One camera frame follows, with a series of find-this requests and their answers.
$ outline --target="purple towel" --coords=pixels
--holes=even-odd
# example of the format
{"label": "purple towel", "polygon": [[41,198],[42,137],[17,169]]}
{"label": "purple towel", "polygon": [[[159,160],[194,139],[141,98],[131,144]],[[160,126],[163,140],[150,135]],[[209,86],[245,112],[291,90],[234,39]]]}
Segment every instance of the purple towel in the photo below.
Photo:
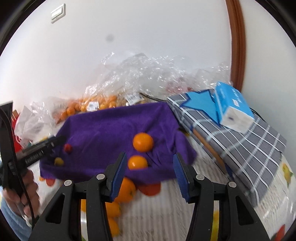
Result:
{"label": "purple towel", "polygon": [[[73,146],[67,154],[61,146],[54,149],[53,158],[40,161],[43,178],[86,181],[103,173],[114,163],[120,152],[129,159],[133,155],[144,156],[148,168],[129,170],[125,176],[137,184],[153,184],[175,178],[173,155],[181,153],[187,164],[192,164],[196,152],[185,135],[178,130],[179,124],[166,103],[141,104],[118,107],[69,117],[57,135],[64,135],[66,143]],[[139,153],[133,148],[133,137],[146,132],[154,140],[154,148]],[[54,158],[61,157],[65,165],[54,166]]]}

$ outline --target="gray plaid fabric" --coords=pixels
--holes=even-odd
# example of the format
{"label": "gray plaid fabric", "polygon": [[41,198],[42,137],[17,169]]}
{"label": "gray plaid fabric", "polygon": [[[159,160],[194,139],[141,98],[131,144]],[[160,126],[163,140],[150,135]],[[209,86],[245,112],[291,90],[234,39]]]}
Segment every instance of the gray plaid fabric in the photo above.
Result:
{"label": "gray plaid fabric", "polygon": [[[180,124],[202,147],[192,134],[193,128],[214,148],[226,164],[226,177],[235,181],[251,204],[257,206],[274,179],[286,140],[256,115],[246,134],[219,127],[203,111],[180,107],[187,99],[185,94],[171,96],[168,104]],[[204,150],[218,165],[213,155]]]}

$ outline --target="human hand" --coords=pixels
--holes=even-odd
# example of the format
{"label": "human hand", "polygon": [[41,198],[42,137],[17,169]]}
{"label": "human hand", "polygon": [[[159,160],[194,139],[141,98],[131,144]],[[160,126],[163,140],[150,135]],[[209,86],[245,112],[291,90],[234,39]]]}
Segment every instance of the human hand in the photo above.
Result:
{"label": "human hand", "polygon": [[[37,194],[38,185],[37,183],[34,182],[33,172],[31,170],[28,170],[26,175],[22,178],[22,180],[24,182],[24,185],[26,186],[29,199],[31,200],[34,216],[36,217],[38,215],[38,209],[39,209],[40,203],[39,203],[39,195]],[[21,213],[17,208],[17,204],[22,202],[23,205],[25,206],[24,213],[28,217],[31,217],[30,207],[28,205],[28,201],[24,193],[20,198],[14,190],[5,188],[3,190],[3,197],[6,203],[8,204],[8,206],[10,207],[10,209],[14,213],[20,216],[21,216]]]}

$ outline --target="blue star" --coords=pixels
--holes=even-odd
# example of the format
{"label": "blue star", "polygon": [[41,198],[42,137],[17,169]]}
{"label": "blue star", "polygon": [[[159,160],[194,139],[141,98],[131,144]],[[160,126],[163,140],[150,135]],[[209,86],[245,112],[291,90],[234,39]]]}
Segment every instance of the blue star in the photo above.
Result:
{"label": "blue star", "polygon": [[216,105],[211,96],[210,90],[201,92],[187,92],[186,95],[188,100],[181,105],[182,107],[201,110],[217,125],[219,125]]}

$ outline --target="finger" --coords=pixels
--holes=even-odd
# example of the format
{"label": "finger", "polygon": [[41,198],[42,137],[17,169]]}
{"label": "finger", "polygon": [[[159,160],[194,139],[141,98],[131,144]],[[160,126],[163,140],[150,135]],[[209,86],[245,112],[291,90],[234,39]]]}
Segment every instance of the finger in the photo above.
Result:
{"label": "finger", "polygon": [[[38,194],[36,193],[30,200],[31,200],[34,216],[36,217],[38,215],[38,210],[39,210],[39,206],[40,206]],[[31,211],[30,211],[29,205],[24,207],[24,213],[28,217],[31,217]]]}
{"label": "finger", "polygon": [[[30,200],[36,194],[37,189],[38,189],[37,183],[31,183],[27,186],[27,193],[28,193]],[[26,205],[28,203],[27,197],[24,193],[22,195],[21,202],[24,205]]]}
{"label": "finger", "polygon": [[14,203],[20,202],[20,197],[17,195],[17,193],[14,190],[11,190],[11,189],[5,188],[3,190],[3,197],[10,202],[14,202]]}
{"label": "finger", "polygon": [[31,170],[28,170],[26,175],[22,178],[22,180],[25,186],[32,183],[34,180],[33,172]]}

